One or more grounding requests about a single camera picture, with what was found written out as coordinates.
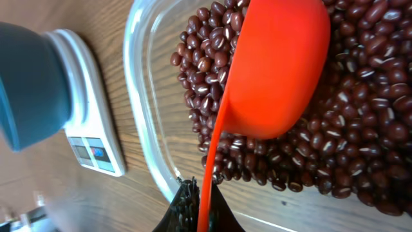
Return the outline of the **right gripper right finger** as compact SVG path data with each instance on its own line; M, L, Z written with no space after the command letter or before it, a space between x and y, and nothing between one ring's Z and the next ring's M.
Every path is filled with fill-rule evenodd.
M211 189L208 232L245 232L216 184Z

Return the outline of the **red scoop with blue handle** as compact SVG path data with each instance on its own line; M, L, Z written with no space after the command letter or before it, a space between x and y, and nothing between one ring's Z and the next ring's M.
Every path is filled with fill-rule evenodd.
M321 0L251 0L212 134L198 231L209 230L221 133L273 139L287 132L310 102L329 42L330 19Z

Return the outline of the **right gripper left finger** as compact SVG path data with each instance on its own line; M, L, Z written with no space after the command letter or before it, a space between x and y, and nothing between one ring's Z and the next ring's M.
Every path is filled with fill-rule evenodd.
M153 232L197 232L200 189L197 180L182 180L169 208Z

